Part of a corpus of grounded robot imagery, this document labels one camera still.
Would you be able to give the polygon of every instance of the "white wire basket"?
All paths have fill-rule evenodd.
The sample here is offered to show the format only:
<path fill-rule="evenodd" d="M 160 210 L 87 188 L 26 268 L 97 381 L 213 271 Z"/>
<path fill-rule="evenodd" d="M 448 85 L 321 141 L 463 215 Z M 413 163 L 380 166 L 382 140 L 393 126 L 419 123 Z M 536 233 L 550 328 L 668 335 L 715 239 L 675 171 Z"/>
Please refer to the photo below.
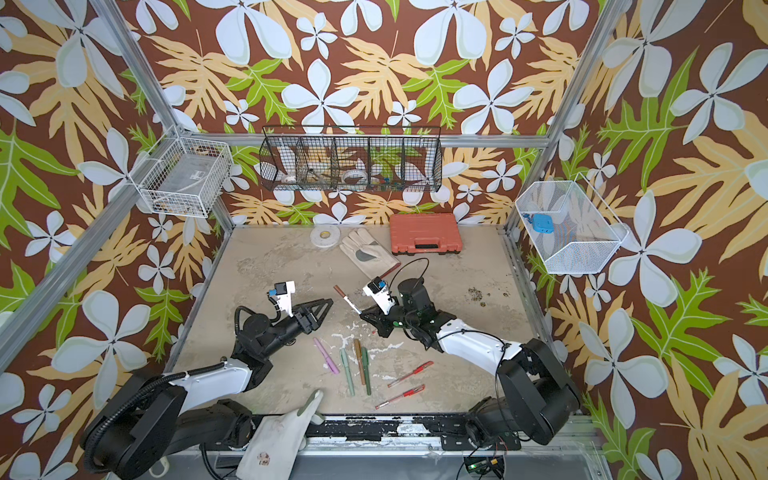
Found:
<path fill-rule="evenodd" d="M 230 176 L 232 152 L 219 141 L 177 137 L 151 157 L 155 165 L 137 185 L 156 214 L 208 218 L 224 181 Z"/>
<path fill-rule="evenodd" d="M 629 234 L 600 194 L 589 187 L 597 203 L 602 202 L 616 218 L 615 225 L 608 224 L 581 186 L 572 180 L 534 182 L 515 201 L 531 242 L 550 274 L 601 272 Z M 551 233 L 534 229 L 532 221 L 539 214 L 551 218 Z"/>

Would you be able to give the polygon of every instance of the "blue case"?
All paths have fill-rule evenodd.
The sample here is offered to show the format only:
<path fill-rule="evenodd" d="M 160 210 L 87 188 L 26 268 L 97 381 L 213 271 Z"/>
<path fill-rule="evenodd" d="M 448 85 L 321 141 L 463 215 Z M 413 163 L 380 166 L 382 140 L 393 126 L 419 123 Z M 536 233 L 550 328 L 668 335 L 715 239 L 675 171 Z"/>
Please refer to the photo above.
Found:
<path fill-rule="evenodd" d="M 539 233 L 554 233 L 552 217 L 544 214 L 535 214 L 533 216 L 533 230 Z"/>

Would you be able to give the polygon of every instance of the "green marker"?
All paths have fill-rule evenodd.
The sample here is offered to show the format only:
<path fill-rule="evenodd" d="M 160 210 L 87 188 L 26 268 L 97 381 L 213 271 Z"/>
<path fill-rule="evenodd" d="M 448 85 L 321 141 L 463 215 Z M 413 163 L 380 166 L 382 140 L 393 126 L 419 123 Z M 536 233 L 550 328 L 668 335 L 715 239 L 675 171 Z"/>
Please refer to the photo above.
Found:
<path fill-rule="evenodd" d="M 346 358 L 346 350 L 341 349 L 341 364 L 346 373 L 346 384 L 349 386 L 349 394 L 355 396 L 355 386 L 352 384 L 352 372 L 349 371 L 349 359 Z"/>
<path fill-rule="evenodd" d="M 371 375 L 368 368 L 370 358 L 368 358 L 368 349 L 366 347 L 362 348 L 362 370 L 366 373 L 366 393 L 368 395 L 371 394 Z"/>

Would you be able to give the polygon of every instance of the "white cloth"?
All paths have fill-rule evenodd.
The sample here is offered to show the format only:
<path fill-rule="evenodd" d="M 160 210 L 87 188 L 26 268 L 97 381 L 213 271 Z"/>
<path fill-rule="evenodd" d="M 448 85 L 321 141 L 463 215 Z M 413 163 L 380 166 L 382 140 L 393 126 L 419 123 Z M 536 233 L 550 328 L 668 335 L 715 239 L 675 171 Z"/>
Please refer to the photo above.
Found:
<path fill-rule="evenodd" d="M 323 392 L 315 390 L 301 409 L 262 419 L 237 467 L 241 480 L 288 480 L 296 454 Z"/>

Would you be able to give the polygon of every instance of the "white robot arm segment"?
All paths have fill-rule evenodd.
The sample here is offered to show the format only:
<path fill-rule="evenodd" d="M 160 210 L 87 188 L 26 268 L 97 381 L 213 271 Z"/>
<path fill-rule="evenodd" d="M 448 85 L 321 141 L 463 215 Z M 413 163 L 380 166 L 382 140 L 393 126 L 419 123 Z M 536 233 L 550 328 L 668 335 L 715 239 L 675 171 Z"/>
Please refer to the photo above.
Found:
<path fill-rule="evenodd" d="M 520 343 L 504 340 L 508 346 L 502 358 L 502 342 L 486 333 L 477 332 L 461 319 L 453 319 L 443 325 L 437 338 L 443 352 L 460 356 L 493 376 L 503 359 L 509 360 L 521 350 Z"/>

